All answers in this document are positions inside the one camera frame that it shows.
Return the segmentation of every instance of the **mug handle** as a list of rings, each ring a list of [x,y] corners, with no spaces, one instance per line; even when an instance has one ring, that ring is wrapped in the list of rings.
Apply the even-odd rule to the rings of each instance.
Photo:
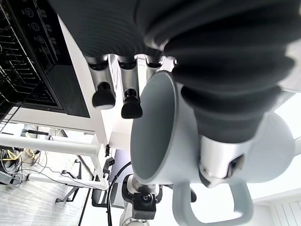
[[[203,223],[194,215],[190,205],[190,183],[174,184],[173,213],[180,226],[238,226],[247,223],[253,216],[253,202],[245,182],[229,185],[234,201],[234,211],[239,218],[220,222]]]

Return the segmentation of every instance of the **floor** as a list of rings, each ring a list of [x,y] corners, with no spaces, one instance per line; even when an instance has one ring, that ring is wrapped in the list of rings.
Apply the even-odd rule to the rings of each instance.
[[[47,166],[53,171],[68,170],[78,175],[79,164],[76,155],[47,152]],[[46,156],[42,152],[40,164],[45,165]],[[24,164],[25,169],[40,171],[41,166],[31,167]],[[51,177],[58,176],[49,169],[43,171]],[[83,167],[83,179],[91,179],[91,175]],[[87,188],[81,188],[74,202],[55,203],[56,198],[63,198],[71,187],[59,184],[27,181],[19,188],[9,189],[0,186],[0,225],[1,226],[77,226],[83,210]]]

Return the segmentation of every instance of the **dish rack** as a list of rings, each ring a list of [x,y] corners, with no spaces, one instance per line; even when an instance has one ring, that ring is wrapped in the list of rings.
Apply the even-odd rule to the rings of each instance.
[[[41,83],[0,5],[0,133],[20,107],[29,98],[35,98],[34,90]]]

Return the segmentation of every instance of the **black clamp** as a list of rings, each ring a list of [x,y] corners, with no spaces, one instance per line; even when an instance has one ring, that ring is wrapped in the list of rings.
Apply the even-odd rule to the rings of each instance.
[[[122,184],[122,198],[132,204],[134,219],[152,220],[156,214],[156,204],[162,200],[162,186],[159,186],[159,194],[155,196],[150,193],[130,193],[127,189],[127,181],[130,175],[127,175]]]

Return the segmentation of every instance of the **black knob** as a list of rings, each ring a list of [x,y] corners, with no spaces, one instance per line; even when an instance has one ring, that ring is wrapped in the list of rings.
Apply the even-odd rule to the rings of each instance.
[[[92,97],[93,107],[100,108],[102,110],[111,109],[115,106],[116,98],[115,94],[111,90],[108,84],[100,84],[98,90]]]
[[[142,117],[140,100],[136,97],[127,97],[123,102],[121,116],[124,119],[136,119]]]

